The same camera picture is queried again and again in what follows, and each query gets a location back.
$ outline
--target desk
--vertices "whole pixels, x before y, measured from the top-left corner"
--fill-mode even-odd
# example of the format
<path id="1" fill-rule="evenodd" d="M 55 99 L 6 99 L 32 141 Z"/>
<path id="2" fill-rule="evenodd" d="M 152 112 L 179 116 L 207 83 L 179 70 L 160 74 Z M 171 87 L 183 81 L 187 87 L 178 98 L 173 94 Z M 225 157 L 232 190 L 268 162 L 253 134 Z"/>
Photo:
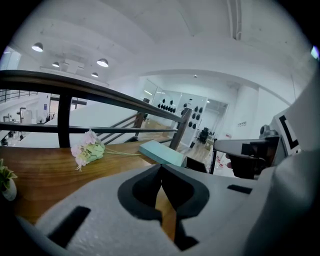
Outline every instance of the desk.
<path id="1" fill-rule="evenodd" d="M 139 145 L 145 142 L 114 144 L 107 148 L 139 154 Z M 79 172 L 75 170 L 77 164 L 70 148 L 2 147 L 0 158 L 18 176 L 14 179 L 17 187 L 14 212 L 32 224 L 51 206 L 90 181 L 156 164 L 145 155 L 105 153 L 103 158 L 83 166 L 82 172 Z M 162 212 L 164 232 L 173 240 L 176 212 L 162 188 L 157 196 L 156 209 Z"/>

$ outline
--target black chair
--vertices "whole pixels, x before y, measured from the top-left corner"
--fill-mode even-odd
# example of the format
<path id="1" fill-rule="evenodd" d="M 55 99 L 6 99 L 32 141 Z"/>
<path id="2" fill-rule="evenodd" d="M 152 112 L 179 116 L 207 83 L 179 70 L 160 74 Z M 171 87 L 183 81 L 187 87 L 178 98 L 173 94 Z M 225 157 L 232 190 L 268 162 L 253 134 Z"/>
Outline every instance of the black chair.
<path id="1" fill-rule="evenodd" d="M 206 140 L 209 136 L 209 129 L 207 127 L 204 127 L 199 135 L 199 141 L 202 143 L 206 143 Z"/>

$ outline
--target green leaves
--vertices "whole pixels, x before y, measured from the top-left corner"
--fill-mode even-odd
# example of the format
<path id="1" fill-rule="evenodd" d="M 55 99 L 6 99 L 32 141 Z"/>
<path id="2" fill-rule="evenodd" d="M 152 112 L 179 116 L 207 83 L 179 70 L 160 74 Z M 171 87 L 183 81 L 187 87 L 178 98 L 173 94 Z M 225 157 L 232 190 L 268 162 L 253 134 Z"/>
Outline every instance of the green leaves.
<path id="1" fill-rule="evenodd" d="M 2 185 L 8 190 L 10 189 L 10 179 L 17 178 L 12 170 L 4 166 L 4 160 L 0 159 L 0 188 Z"/>

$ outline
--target flower bouquet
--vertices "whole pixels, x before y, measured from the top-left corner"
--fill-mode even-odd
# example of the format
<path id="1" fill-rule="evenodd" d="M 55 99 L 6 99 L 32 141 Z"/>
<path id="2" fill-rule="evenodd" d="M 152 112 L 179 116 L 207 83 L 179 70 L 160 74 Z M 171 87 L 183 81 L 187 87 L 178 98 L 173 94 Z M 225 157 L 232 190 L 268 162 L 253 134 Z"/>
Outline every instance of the flower bouquet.
<path id="1" fill-rule="evenodd" d="M 102 158 L 105 152 L 107 154 L 139 156 L 139 154 L 122 153 L 106 148 L 96 133 L 91 129 L 84 133 L 81 144 L 76 144 L 71 147 L 71 153 L 75 157 L 75 162 L 78 164 L 76 170 L 80 172 L 82 171 L 82 166 Z"/>

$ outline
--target fluorescent light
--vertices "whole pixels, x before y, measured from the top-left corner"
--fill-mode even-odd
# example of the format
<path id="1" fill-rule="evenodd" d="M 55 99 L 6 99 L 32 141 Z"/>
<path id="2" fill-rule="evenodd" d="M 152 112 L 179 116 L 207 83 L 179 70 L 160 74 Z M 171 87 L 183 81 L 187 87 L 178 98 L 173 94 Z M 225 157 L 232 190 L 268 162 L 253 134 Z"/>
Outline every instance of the fluorescent light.
<path id="1" fill-rule="evenodd" d="M 316 46 L 312 47 L 311 50 L 311 55 L 314 57 L 316 60 L 319 59 L 319 50 Z"/>
<path id="2" fill-rule="evenodd" d="M 40 42 L 36 42 L 33 46 L 32 49 L 34 49 L 36 52 L 43 52 L 44 46 Z"/>
<path id="3" fill-rule="evenodd" d="M 144 90 L 145 93 L 152 95 L 152 93 L 148 92 L 147 90 Z"/>
<path id="4" fill-rule="evenodd" d="M 105 58 L 99 59 L 96 63 L 105 68 L 109 67 L 109 63 Z"/>

